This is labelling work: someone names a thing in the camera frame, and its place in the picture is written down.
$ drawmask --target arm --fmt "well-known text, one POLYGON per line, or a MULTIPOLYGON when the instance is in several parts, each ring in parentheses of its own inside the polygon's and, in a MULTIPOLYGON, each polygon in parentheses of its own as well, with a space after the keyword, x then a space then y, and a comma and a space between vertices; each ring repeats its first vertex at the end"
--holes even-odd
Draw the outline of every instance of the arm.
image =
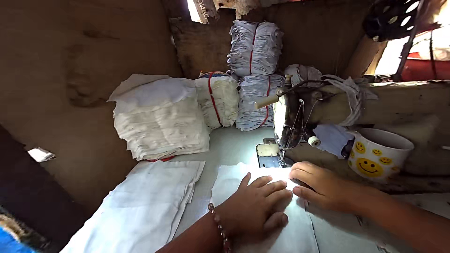
POLYGON ((222 237, 214 217, 208 213, 157 253, 221 252, 222 237))
POLYGON ((343 180, 310 162, 293 165, 297 178, 315 191, 297 186, 293 193, 322 208, 350 212, 372 219, 420 252, 450 252, 450 220, 396 200, 375 188, 343 180))
MULTIPOLYGON (((269 183, 270 176, 262 176, 248 185, 248 173, 237 191, 216 207, 220 224, 229 240, 241 236, 263 238, 288 223, 288 216, 274 212, 274 206, 292 192, 285 181, 269 183)), ((211 253, 223 252, 223 240, 212 214, 204 215, 185 232, 157 251, 157 253, 211 253)))

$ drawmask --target blue fabric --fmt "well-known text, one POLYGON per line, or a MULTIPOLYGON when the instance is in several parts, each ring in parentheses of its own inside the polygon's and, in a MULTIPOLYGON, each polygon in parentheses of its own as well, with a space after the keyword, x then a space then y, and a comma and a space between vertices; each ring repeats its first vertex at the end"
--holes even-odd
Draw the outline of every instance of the blue fabric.
POLYGON ((36 253, 29 247, 16 241, 10 234, 0 228, 0 252, 1 253, 36 253))

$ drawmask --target stack of white fabric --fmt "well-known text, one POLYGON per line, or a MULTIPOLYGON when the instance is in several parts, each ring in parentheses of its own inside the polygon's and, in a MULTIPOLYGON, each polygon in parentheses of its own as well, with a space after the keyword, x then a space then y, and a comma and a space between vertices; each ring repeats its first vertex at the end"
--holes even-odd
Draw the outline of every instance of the stack of white fabric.
MULTIPOLYGON (((250 183, 261 176, 272 176, 273 182, 284 180, 288 184, 286 189, 292 190, 296 184, 288 178, 290 170, 291 168, 259 168, 244 163, 236 166, 222 165, 211 190, 211 203, 218 206, 227 200, 238 189, 247 172, 252 174, 250 183)), ((293 195, 284 210, 283 207, 278 207, 277 211, 284 211, 289 218, 289 223, 280 233, 274 233, 264 241, 254 244, 236 241, 233 245, 235 252, 319 253, 311 217, 305 206, 307 206, 305 200, 293 195)))
POLYGON ((205 162, 140 162, 62 253, 153 253, 170 242, 205 162))
POLYGON ((231 27, 231 50, 227 55, 229 72, 239 77, 275 73, 281 54, 283 33, 269 22, 235 20, 231 27))
POLYGON ((203 112, 205 123, 208 129, 229 127, 234 124, 238 117, 238 83, 234 78, 225 73, 205 73, 195 80, 195 88, 197 89, 198 103, 203 112))
POLYGON ((277 87, 280 87, 283 84, 284 77, 277 74, 270 76, 254 74, 243 77, 241 89, 239 91, 241 100, 239 102, 239 113, 238 119, 236 120, 236 127, 241 131, 249 131, 262 126, 273 127, 273 105, 269 105, 261 109, 255 109, 254 102, 258 97, 274 95, 277 87))
POLYGON ((114 127, 136 160, 209 150, 194 80, 133 74, 111 94, 114 127))

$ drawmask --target white mug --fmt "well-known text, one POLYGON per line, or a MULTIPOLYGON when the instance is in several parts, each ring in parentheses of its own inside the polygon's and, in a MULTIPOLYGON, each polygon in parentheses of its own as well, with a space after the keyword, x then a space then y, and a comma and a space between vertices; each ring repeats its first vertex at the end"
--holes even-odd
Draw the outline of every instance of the white mug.
POLYGON ((363 128, 350 131, 355 142, 348 165, 358 175, 372 181, 385 182, 398 174, 414 144, 408 139, 380 129, 363 128))

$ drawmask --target hand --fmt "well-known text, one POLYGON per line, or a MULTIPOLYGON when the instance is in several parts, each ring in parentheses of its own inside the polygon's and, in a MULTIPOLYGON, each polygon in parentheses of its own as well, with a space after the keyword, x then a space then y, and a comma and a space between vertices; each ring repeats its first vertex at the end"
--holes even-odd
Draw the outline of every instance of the hand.
POLYGON ((249 235, 263 237, 288 223, 288 216, 276 212, 274 206, 281 200, 292 198, 286 190, 285 181, 272 181, 271 176, 262 176, 250 185, 250 173, 241 181, 237 191, 224 203, 216 207, 220 222, 228 236, 249 235))
POLYGON ((383 194, 375 188, 341 179, 330 170, 306 161, 294 164, 289 178, 297 178, 314 189, 296 186, 292 190, 295 195, 338 212, 362 215, 367 202, 383 194))

